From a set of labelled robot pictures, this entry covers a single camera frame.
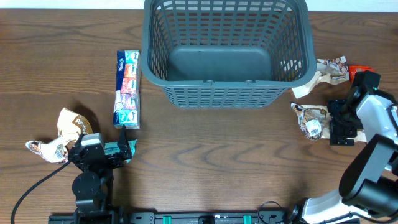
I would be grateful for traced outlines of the snack bag with barcode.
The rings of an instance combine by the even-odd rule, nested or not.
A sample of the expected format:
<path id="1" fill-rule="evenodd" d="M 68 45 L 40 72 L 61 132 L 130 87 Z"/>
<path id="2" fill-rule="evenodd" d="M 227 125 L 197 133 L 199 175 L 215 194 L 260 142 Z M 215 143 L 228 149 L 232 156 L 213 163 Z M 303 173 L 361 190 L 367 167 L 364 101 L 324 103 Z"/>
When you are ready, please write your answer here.
<path id="1" fill-rule="evenodd" d="M 290 107 L 297 115 L 300 129 L 309 140 L 330 139 L 331 116 L 327 106 L 291 103 Z"/>

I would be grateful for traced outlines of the red spaghetti package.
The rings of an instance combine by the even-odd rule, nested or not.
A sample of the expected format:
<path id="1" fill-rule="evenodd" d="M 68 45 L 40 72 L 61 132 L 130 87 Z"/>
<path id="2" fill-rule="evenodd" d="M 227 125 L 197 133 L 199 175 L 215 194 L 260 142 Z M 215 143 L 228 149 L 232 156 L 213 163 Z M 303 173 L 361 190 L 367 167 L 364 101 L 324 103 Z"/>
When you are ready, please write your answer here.
<path id="1" fill-rule="evenodd" d="M 356 74 L 357 74 L 358 72 L 364 72 L 364 71 L 366 71 L 366 70 L 369 70 L 369 71 L 371 71 L 371 72 L 374 71 L 374 69 L 371 68 L 371 67 L 369 67 L 369 66 L 364 66 L 364 65 L 350 65 L 350 66 L 349 66 L 349 79 L 350 79 L 350 82 L 353 83 L 354 78 L 355 78 L 355 76 L 356 76 Z"/>

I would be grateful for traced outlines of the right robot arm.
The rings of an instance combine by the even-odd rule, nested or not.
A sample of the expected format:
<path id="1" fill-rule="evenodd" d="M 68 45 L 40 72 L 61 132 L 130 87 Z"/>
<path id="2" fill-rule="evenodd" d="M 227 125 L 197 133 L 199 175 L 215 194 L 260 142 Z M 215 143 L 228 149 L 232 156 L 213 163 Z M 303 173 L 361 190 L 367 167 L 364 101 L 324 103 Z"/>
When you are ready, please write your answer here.
<path id="1" fill-rule="evenodd" d="M 354 76 L 340 117 L 361 124 L 367 144 L 345 170 L 337 190 L 308 198 L 292 223 L 372 223 L 397 221 L 397 100 L 378 88 L 381 76 L 369 70 Z"/>

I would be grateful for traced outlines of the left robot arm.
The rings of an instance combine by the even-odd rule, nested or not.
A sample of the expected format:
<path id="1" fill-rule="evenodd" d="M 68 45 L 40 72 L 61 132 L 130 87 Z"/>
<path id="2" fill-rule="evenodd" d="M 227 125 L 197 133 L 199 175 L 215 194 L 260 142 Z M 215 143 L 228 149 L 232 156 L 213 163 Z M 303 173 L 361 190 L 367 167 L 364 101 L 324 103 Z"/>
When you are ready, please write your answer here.
<path id="1" fill-rule="evenodd" d="M 68 161 L 82 171 L 72 184 L 75 223 L 129 223 L 124 208 L 112 205 L 113 170 L 132 159 L 125 126 L 116 146 L 115 152 L 108 153 L 100 133 L 80 134 L 68 153 Z"/>

